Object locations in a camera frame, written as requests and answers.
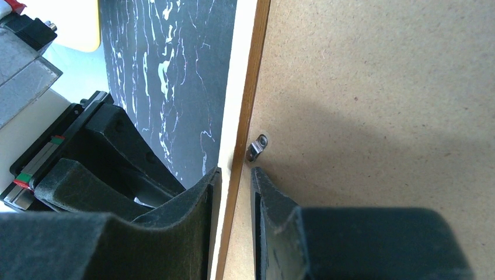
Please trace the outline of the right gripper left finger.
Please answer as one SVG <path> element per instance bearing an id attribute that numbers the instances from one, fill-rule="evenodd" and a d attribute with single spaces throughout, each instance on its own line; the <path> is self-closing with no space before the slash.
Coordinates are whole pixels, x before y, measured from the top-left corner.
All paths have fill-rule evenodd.
<path id="1" fill-rule="evenodd" d="M 206 279 L 221 169 L 132 222 L 110 213 L 4 213 L 2 279 Z"/>

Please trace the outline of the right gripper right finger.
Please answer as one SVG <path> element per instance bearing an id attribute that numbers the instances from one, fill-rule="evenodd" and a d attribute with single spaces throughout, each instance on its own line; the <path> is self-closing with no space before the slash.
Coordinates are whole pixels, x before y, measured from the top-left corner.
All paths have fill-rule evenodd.
<path id="1" fill-rule="evenodd" d="M 474 279 L 452 229 L 425 208 L 308 207 L 251 171 L 256 279 Z"/>

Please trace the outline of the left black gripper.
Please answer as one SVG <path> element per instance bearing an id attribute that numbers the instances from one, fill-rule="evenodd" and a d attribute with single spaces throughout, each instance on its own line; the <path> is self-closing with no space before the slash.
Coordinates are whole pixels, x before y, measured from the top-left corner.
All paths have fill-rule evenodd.
<path id="1" fill-rule="evenodd" d="M 1 202 L 16 212 L 110 212 L 132 221 L 181 194 L 182 184 L 113 103 L 96 91 L 70 104 L 12 163 Z"/>

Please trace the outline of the brown cardboard backing board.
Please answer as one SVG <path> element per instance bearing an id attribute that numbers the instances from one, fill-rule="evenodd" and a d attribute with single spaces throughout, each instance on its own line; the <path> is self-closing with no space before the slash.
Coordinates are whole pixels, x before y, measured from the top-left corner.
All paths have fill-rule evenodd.
<path id="1" fill-rule="evenodd" d="M 433 209 L 494 278 L 493 1 L 272 1 L 260 134 L 297 203 Z"/>

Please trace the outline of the orange wooden picture frame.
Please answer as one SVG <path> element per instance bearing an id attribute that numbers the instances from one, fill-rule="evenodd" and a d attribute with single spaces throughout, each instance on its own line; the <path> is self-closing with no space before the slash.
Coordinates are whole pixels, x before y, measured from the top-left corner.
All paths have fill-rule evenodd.
<path id="1" fill-rule="evenodd" d="M 218 158 L 221 186 L 214 188 L 208 279 L 224 276 L 270 4 L 237 2 Z"/>

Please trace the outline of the metal frame turn clip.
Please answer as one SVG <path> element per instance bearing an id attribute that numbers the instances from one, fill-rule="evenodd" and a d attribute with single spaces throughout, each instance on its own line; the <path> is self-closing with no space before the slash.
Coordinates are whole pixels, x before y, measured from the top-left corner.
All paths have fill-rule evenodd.
<path id="1" fill-rule="evenodd" d="M 266 149 L 268 145 L 268 137 L 264 134 L 260 134 L 255 141 L 249 144 L 246 150 L 246 160 L 248 162 L 254 162 L 259 155 Z"/>

